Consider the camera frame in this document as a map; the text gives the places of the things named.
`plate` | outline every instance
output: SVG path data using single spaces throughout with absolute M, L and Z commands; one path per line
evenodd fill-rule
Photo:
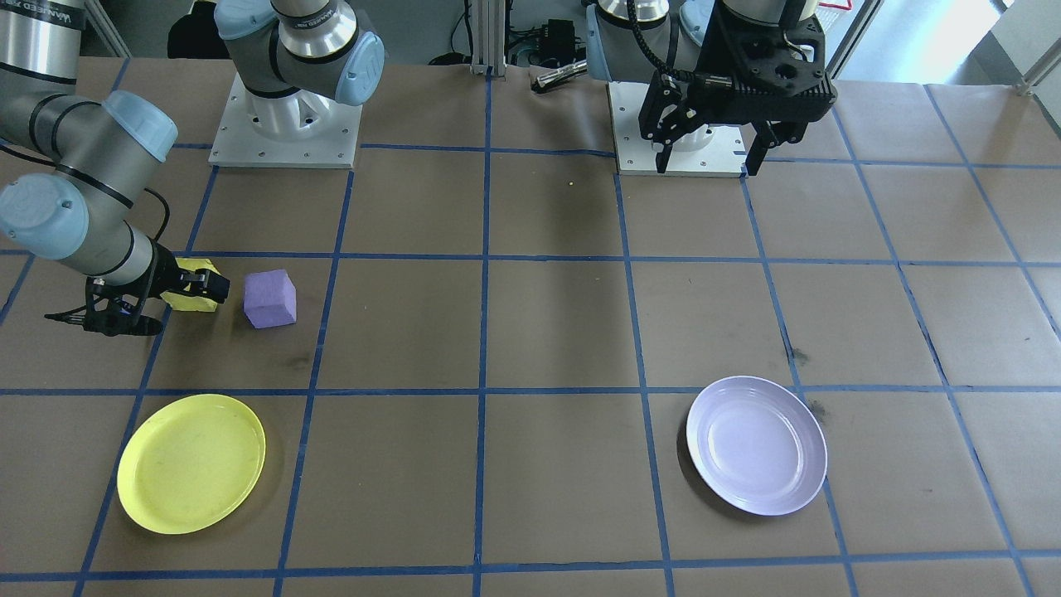
M 726 377 L 705 388 L 689 411 L 685 440 L 708 486 L 752 514 L 790 514 L 825 480 L 821 427 L 799 399 L 767 380 Z
M 221 394 L 188 397 L 133 434 L 118 464 L 118 498 L 145 529 L 189 533 L 236 510 L 264 463 L 265 432 L 246 405 Z

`purple block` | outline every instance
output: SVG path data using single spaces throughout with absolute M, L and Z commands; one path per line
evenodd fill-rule
M 295 284 L 288 271 L 247 274 L 243 282 L 243 313 L 258 330 L 295 323 Z

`aluminum base plate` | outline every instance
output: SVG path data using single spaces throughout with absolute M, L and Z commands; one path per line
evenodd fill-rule
M 666 172 L 656 172 L 656 150 L 641 138 L 638 112 L 648 90 L 647 83 L 608 83 L 611 125 L 619 154 L 619 173 L 643 176 L 737 177 L 744 173 L 744 139 L 737 126 L 712 126 L 712 140 L 699 151 L 671 153 Z
M 310 139 L 275 141 L 255 128 L 247 112 L 247 91 L 240 75 L 232 82 L 210 163 L 233 168 L 336 168 L 353 165 L 361 106 L 333 103 L 334 124 Z

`white wall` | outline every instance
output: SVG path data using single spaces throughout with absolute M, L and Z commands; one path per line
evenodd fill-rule
M 1016 0 L 991 28 L 1021 72 L 1061 37 L 1061 0 Z
M 1022 73 L 1061 37 L 1061 0 L 1016 0 L 991 29 Z M 1061 121 L 1061 67 L 1036 89 L 1055 120 Z

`yellow plate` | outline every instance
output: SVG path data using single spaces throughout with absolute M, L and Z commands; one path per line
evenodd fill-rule
M 221 394 L 181 399 L 133 434 L 118 464 L 118 498 L 145 529 L 180 534 L 231 513 L 265 463 L 265 432 L 243 403 Z

